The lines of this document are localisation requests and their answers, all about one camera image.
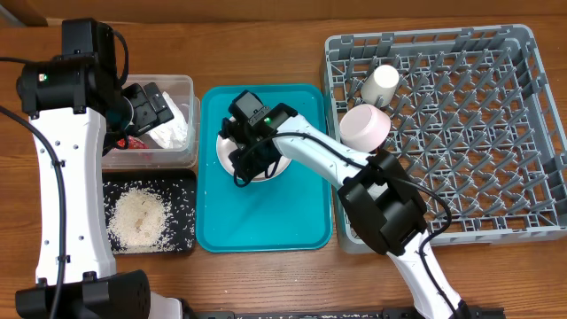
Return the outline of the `white paper napkin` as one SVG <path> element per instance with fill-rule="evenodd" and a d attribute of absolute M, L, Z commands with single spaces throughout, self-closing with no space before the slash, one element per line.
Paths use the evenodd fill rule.
<path fill-rule="evenodd" d="M 169 110 L 174 115 L 174 118 L 171 121 L 160 124 L 156 128 L 150 130 L 149 136 L 163 149 L 181 148 L 187 141 L 189 125 L 187 124 L 183 113 L 168 93 L 164 91 L 162 96 L 165 98 Z"/>

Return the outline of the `red foil wrapper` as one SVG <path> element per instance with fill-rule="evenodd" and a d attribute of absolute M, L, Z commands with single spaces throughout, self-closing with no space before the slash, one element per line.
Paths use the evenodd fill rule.
<path fill-rule="evenodd" d="M 119 150 L 127 149 L 148 149 L 149 146 L 137 137 L 128 136 L 128 139 L 122 138 L 115 144 L 115 148 Z"/>

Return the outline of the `small pink saucer plate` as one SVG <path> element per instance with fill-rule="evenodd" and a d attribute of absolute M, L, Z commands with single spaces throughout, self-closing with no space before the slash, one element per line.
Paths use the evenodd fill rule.
<path fill-rule="evenodd" d="M 383 145 L 391 125 L 390 117 L 375 106 L 357 105 L 340 121 L 340 139 L 356 151 L 373 152 Z"/>

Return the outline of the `white ceramic cup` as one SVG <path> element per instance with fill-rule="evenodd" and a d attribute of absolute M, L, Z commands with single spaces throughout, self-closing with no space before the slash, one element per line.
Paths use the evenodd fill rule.
<path fill-rule="evenodd" d="M 399 80 L 398 70 L 393 66 L 377 67 L 362 85 L 362 100 L 377 107 L 388 105 L 396 92 Z"/>

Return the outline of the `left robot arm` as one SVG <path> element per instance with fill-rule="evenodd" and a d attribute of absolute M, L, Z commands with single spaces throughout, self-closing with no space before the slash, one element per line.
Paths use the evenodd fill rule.
<path fill-rule="evenodd" d="M 120 34 L 92 18 L 62 24 L 61 53 L 27 62 L 17 80 L 22 124 L 37 151 L 42 235 L 23 318 L 190 318 L 185 300 L 153 292 L 141 270 L 116 269 L 105 224 L 101 159 L 133 119 L 117 67 Z"/>

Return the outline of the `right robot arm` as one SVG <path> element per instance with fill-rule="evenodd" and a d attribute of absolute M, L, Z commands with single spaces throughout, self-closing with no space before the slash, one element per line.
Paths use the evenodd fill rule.
<path fill-rule="evenodd" d="M 228 156 L 236 186 L 247 186 L 259 174 L 271 177 L 282 157 L 310 168 L 336 188 L 358 237 L 393 261 L 419 315 L 469 317 L 468 305 L 431 249 L 431 241 L 448 227 L 429 231 L 422 195 L 450 208 L 434 191 L 412 182 L 395 156 L 386 150 L 356 151 L 314 128 L 292 107 L 266 106 L 249 90 L 232 100 L 229 113 L 219 135 L 237 146 Z"/>

